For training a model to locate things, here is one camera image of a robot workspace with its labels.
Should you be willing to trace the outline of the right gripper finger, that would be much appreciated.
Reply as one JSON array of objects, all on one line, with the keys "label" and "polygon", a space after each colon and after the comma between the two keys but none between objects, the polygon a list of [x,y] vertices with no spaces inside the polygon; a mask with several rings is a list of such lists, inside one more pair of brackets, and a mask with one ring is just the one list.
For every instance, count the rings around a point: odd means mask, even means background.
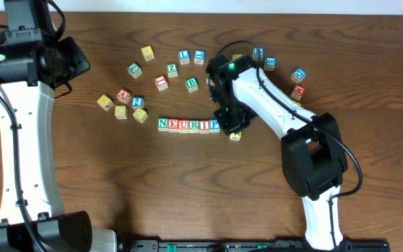
[{"label": "right gripper finger", "polygon": [[226,135],[230,135],[233,129],[233,117],[231,111],[220,108],[214,112],[214,116],[217,119],[223,132]]},{"label": "right gripper finger", "polygon": [[235,132],[241,132],[250,125],[250,121],[257,116],[256,112],[243,111],[236,118]]}]

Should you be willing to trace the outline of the blue P block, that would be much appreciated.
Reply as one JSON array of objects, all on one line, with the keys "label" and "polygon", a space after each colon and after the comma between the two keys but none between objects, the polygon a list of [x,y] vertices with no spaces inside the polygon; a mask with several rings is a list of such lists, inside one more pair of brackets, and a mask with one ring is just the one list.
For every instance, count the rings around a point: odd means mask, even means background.
[{"label": "blue P block", "polygon": [[209,132],[210,133],[219,133],[220,132],[220,124],[216,119],[209,120]]}]

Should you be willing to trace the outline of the red I block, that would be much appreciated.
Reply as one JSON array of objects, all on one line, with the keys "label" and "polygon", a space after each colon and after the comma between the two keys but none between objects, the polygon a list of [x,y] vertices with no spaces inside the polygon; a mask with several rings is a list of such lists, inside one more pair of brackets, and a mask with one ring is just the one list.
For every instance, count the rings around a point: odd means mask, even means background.
[{"label": "red I block", "polygon": [[210,133],[210,121],[209,120],[200,120],[199,121],[199,133],[200,134],[209,134]]}]

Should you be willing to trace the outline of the green R block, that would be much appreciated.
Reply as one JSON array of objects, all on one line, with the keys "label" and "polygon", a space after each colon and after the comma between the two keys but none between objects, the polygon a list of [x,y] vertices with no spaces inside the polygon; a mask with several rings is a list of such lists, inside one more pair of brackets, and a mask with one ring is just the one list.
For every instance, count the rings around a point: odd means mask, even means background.
[{"label": "green R block", "polygon": [[189,121],[189,133],[198,134],[199,133],[199,120],[190,120]]}]

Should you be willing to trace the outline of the red U block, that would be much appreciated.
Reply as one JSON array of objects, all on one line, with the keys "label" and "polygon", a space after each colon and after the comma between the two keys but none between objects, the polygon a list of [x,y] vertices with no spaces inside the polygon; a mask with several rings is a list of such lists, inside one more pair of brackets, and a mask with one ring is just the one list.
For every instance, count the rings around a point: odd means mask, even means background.
[{"label": "red U block", "polygon": [[180,119],[178,121],[178,132],[179,133],[188,133],[189,132],[190,121]]}]

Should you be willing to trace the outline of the red E block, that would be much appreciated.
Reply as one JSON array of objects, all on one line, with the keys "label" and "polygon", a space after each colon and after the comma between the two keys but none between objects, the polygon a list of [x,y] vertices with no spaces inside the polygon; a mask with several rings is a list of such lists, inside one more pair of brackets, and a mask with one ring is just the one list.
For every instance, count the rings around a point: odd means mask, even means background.
[{"label": "red E block", "polygon": [[178,132],[179,119],[170,118],[168,119],[168,131]]}]

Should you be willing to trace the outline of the green N block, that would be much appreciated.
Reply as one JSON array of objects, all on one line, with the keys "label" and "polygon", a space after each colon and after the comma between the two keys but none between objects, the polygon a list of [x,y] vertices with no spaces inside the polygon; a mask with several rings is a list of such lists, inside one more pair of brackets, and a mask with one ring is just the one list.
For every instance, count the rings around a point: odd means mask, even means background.
[{"label": "green N block", "polygon": [[168,131],[168,118],[158,118],[157,119],[157,129],[161,132],[167,132]]}]

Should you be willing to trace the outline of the red I block sideways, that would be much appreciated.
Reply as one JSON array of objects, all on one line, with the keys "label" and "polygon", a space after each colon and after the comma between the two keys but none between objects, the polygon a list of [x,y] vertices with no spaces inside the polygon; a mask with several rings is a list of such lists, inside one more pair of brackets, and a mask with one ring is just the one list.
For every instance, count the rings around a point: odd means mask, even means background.
[{"label": "red I block sideways", "polygon": [[164,75],[156,77],[154,82],[159,91],[163,91],[169,87],[168,81]]}]

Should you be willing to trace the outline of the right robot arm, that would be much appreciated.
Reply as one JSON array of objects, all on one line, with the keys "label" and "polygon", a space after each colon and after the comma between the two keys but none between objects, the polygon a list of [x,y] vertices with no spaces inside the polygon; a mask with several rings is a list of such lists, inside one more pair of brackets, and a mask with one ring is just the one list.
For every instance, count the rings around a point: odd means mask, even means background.
[{"label": "right robot arm", "polygon": [[336,120],[302,108],[278,89],[247,55],[234,61],[218,55],[206,68],[214,115],[227,135],[236,134],[260,117],[281,141],[283,175],[302,198],[305,239],[313,249],[331,251],[340,244],[337,201],[348,169]]}]

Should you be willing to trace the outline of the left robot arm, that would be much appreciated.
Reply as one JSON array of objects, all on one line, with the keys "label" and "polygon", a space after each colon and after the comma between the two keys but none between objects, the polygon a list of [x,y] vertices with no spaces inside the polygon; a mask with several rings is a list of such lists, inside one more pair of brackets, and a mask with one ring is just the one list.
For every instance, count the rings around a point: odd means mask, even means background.
[{"label": "left robot arm", "polygon": [[122,246],[115,231],[94,227],[87,212],[66,213],[56,181],[55,89],[89,68],[71,37],[0,45],[0,251],[117,251]]}]

